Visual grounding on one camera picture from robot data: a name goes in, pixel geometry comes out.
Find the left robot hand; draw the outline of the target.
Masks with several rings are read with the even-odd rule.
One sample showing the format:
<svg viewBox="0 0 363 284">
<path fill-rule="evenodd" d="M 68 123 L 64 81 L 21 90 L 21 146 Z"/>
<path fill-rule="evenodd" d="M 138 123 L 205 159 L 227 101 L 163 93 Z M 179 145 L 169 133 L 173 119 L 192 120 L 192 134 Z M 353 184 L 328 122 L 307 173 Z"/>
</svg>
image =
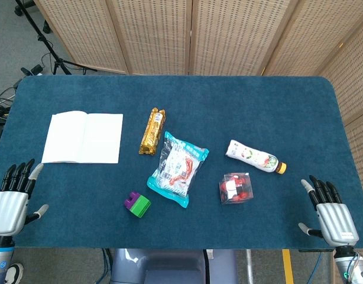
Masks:
<svg viewBox="0 0 363 284">
<path fill-rule="evenodd" d="M 35 183 L 44 165 L 33 167 L 35 160 L 11 165 L 5 172 L 0 187 L 0 236 L 13 237 L 25 225 L 40 219 L 48 210 L 44 204 L 32 214 L 27 214 L 28 204 Z"/>
</svg>

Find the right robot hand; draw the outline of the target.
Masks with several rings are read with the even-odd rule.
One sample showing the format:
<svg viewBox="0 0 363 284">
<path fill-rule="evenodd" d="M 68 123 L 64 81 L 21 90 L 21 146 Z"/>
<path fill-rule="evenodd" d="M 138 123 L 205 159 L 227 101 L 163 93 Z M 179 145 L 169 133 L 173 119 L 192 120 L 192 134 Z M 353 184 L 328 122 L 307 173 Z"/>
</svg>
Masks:
<svg viewBox="0 0 363 284">
<path fill-rule="evenodd" d="M 320 228 L 315 230 L 302 222 L 299 223 L 299 228 L 306 235 L 324 239 L 332 247 L 356 245 L 359 240 L 358 232 L 351 213 L 342 202 L 336 187 L 312 175 L 309 178 L 311 182 L 304 179 L 300 182 L 310 198 Z"/>
</svg>

